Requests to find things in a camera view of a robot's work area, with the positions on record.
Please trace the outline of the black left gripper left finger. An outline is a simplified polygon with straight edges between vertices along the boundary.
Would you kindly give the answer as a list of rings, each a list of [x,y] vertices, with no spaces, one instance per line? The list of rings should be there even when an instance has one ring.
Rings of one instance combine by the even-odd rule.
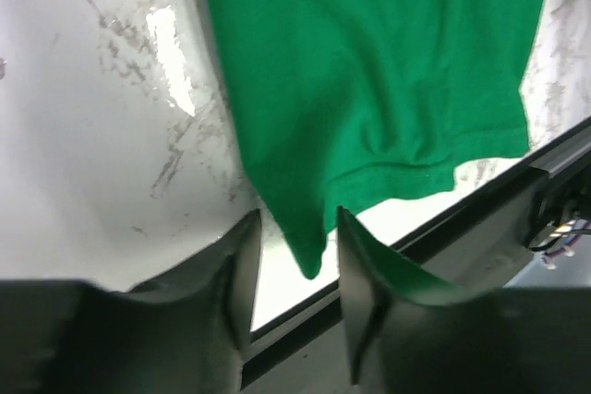
[[[259,275],[261,216],[126,292],[1,283],[5,393],[236,393]]]

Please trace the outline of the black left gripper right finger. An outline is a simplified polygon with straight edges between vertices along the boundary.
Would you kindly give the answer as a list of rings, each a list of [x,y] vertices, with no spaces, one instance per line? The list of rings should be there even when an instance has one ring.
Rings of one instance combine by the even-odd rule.
[[[350,377],[364,393],[586,393],[590,291],[447,282],[337,212]]]

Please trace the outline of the green t shirt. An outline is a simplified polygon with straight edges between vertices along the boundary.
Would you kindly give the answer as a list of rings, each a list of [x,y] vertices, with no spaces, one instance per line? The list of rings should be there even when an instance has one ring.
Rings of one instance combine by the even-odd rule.
[[[454,187],[529,149],[544,0],[207,0],[241,162],[307,279],[338,208]]]

